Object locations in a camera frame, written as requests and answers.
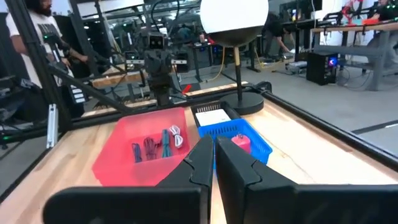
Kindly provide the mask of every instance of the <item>red plastic bin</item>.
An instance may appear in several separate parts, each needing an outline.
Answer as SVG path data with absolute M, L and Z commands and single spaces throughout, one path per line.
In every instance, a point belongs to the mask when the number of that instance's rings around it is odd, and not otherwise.
M 162 139 L 162 131 L 176 125 L 180 128 L 183 145 L 174 146 L 174 137 L 169 132 L 172 156 L 162 158 L 162 146 L 157 148 L 156 159 L 148 161 L 144 139 L 155 142 Z M 133 143 L 141 147 L 142 162 L 136 163 Z M 93 164 L 93 172 L 102 186 L 150 187 L 166 178 L 190 152 L 184 108 L 172 108 L 121 118 L 103 150 Z

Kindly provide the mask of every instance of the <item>concrete floor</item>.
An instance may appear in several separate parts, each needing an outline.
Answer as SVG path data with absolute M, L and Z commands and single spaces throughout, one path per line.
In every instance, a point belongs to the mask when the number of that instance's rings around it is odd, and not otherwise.
M 213 78 L 219 69 L 218 66 L 201 69 L 202 80 Z M 233 66 L 225 69 L 224 73 L 234 77 Z M 182 84 L 197 82 L 194 75 L 195 72 L 182 74 Z M 272 73 L 269 70 L 255 73 L 242 68 L 244 81 L 252 83 L 269 81 L 273 85 L 275 95 L 346 131 L 398 119 L 396 113 L 398 104 L 394 103 L 398 96 L 397 76 L 384 78 L 382 82 L 384 91 L 378 92 L 362 91 L 367 76 L 361 76 L 358 69 L 348 69 L 345 77 L 349 77 L 345 86 L 319 86 L 299 76 Z M 219 76 L 212 82 L 202 83 L 201 88 L 211 88 L 229 83 L 232 81 Z M 120 95 L 127 93 L 125 85 L 120 86 L 116 91 Z M 92 108 L 95 103 L 93 100 L 86 107 Z M 390 125 L 360 136 L 377 146 L 398 154 L 397 135 L 398 126 Z M 0 154 L 0 193 L 5 191 L 44 150 L 45 138 L 38 138 L 23 142 L 13 150 L 2 152 L 6 156 L 2 157 Z

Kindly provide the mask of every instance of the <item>lamp base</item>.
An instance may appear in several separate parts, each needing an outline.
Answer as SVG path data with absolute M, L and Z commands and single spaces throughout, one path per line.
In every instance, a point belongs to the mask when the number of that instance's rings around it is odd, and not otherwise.
M 220 101 L 225 101 L 240 115 L 253 114 L 264 107 L 264 97 L 257 93 L 242 93 L 242 101 L 238 100 L 238 94 L 233 93 L 224 96 Z

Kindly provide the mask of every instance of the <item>white paper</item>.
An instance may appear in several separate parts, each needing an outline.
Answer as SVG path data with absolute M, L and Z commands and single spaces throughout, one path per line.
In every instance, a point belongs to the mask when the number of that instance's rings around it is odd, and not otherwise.
M 223 109 L 201 112 L 195 114 L 200 126 L 207 126 L 211 124 L 218 124 L 225 121 L 231 121 L 228 114 L 225 113 Z

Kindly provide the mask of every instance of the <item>black stand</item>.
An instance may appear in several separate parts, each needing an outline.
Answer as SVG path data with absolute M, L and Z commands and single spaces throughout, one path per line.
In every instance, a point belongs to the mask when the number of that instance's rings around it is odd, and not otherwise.
M 254 41 L 249 43 L 249 50 L 250 50 L 250 66 L 247 66 L 246 68 L 254 72 L 261 72 L 259 69 L 256 69 L 254 67 L 254 51 L 255 51 Z
M 234 58 L 238 92 L 224 96 L 220 101 L 227 102 L 240 115 L 256 113 L 264 107 L 264 98 L 257 93 L 242 92 L 241 60 L 238 47 L 234 47 Z

